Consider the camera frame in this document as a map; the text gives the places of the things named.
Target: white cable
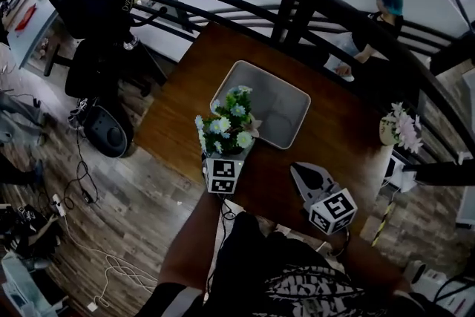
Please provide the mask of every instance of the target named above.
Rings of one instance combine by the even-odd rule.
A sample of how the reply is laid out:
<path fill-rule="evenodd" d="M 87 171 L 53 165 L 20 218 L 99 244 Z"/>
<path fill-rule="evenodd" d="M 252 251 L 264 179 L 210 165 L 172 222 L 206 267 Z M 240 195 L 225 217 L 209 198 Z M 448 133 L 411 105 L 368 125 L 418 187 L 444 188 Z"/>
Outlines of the white cable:
<path fill-rule="evenodd" d="M 137 285 L 138 287 L 142 287 L 144 290 L 146 290 L 148 293 L 153 293 L 153 290 L 155 289 L 156 285 L 157 285 L 157 279 L 150 275 L 149 273 L 147 273 L 146 271 L 144 271 L 143 269 L 140 269 L 139 267 L 136 267 L 134 266 L 132 263 L 129 263 L 128 261 L 126 261 L 125 259 L 122 259 L 122 258 L 118 258 L 117 256 L 114 256 L 114 255 L 111 255 L 111 254 L 108 254 L 107 252 L 104 252 L 100 249 L 91 249 L 89 247 L 86 247 L 86 246 L 83 246 L 82 244 L 79 244 L 72 236 L 71 236 L 71 232 L 69 231 L 69 225 L 68 225 L 68 219 L 65 215 L 65 222 L 66 222 L 66 231 L 68 231 L 68 235 L 69 235 L 69 238 L 71 238 L 71 240 L 79 247 L 83 248 L 83 249 L 86 249 L 88 251 L 91 251 L 91 252 L 99 252 L 103 255 L 105 255 L 105 261 L 107 261 L 107 263 L 109 264 L 109 267 L 107 267 L 105 269 L 105 272 L 104 272 L 104 276 L 105 276 L 105 286 L 104 286 L 104 289 L 102 290 L 102 294 L 101 296 L 94 296 L 94 303 L 96 303 L 96 299 L 98 302 L 101 303 L 101 305 L 103 307 L 109 307 L 109 303 L 104 299 L 104 294 L 105 294 L 105 291 L 107 290 L 107 286 L 109 285 L 109 278 L 107 276 L 107 272 L 110 270 L 110 269 L 113 269 L 114 272 L 117 274 L 117 275 L 125 275 L 127 276 L 128 278 L 130 278 L 132 280 L 132 282 Z M 123 262 L 123 263 L 127 263 L 127 265 L 129 265 L 129 267 L 127 266 L 122 266 L 120 265 L 120 262 Z M 135 268 L 135 269 L 138 269 L 142 274 L 144 275 L 141 275 L 141 274 L 137 274 L 131 267 Z M 154 282 L 154 285 L 153 286 L 147 286 L 147 285 L 144 285 L 144 283 L 140 280 L 140 278 L 143 278 L 147 281 L 153 281 Z"/>

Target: wooden floor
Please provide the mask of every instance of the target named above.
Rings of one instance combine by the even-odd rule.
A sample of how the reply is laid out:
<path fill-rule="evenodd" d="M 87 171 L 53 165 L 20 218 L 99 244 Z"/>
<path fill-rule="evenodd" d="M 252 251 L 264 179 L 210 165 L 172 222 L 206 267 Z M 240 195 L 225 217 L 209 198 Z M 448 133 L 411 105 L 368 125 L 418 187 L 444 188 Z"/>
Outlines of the wooden floor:
<path fill-rule="evenodd" d="M 9 67 L 0 75 L 0 88 L 13 88 L 14 94 L 35 95 L 56 124 L 48 127 L 50 139 L 41 148 L 6 146 L 1 151 L 22 170 L 31 168 L 32 155 L 42 158 L 49 196 L 62 195 L 66 183 L 75 177 L 79 160 L 75 131 L 66 124 L 69 110 L 75 107 L 76 100 L 66 96 L 62 87 L 57 85 L 64 83 L 66 71 L 56 66 L 49 82 L 27 71 L 13 69 L 10 72 L 12 59 L 8 50 L 0 46 L 0 68 L 6 64 Z M 151 98 L 141 99 L 133 88 L 124 88 L 121 97 L 137 125 Z M 21 99 L 30 102 L 29 97 Z M 203 185 L 190 183 L 140 148 L 122 159 L 103 157 L 87 140 L 81 142 L 81 150 L 98 185 L 99 202 L 91 206 L 85 204 L 79 187 L 76 184 L 71 186 L 68 194 L 76 206 L 68 211 L 68 223 L 73 238 L 85 246 L 123 257 L 157 277 L 163 256 L 191 213 Z M 94 193 L 89 183 L 83 186 Z M 29 188 L 5 186 L 1 192 L 3 198 L 14 206 L 30 203 L 39 209 L 47 207 L 45 198 L 32 193 Z M 461 194 L 461 189 L 425 187 L 399 195 L 377 247 L 402 266 L 411 258 L 424 258 L 437 268 L 456 272 L 475 241 L 472 232 L 458 232 L 453 226 Z M 366 239 L 373 238 L 387 201 L 386 193 L 378 197 L 373 216 L 363 231 Z M 71 297 L 75 308 L 84 316 L 92 316 L 86 306 L 95 295 L 100 295 L 104 287 L 104 255 L 76 246 L 66 233 L 65 222 L 61 220 L 60 224 L 65 236 L 57 251 L 57 263 L 48 272 Z M 294 232 L 291 234 L 312 246 L 319 244 Z M 219 247 L 221 238 L 222 229 L 219 228 L 215 249 Z M 133 316 L 149 294 L 123 276 L 111 274 L 110 278 L 105 299 L 111 306 L 100 307 L 94 316 Z"/>

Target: gray tray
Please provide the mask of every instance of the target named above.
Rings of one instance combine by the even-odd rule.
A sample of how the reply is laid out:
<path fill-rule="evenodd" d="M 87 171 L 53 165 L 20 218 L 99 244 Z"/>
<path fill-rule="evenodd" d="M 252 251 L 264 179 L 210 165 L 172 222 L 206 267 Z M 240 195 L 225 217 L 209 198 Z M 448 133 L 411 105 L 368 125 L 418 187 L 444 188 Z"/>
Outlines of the gray tray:
<path fill-rule="evenodd" d="M 218 99 L 226 101 L 228 91 L 236 86 L 252 88 L 251 113 L 262 120 L 260 139 L 280 149 L 288 149 L 310 106 L 310 96 L 288 82 L 246 61 L 237 61 L 214 95 L 211 104 Z"/>

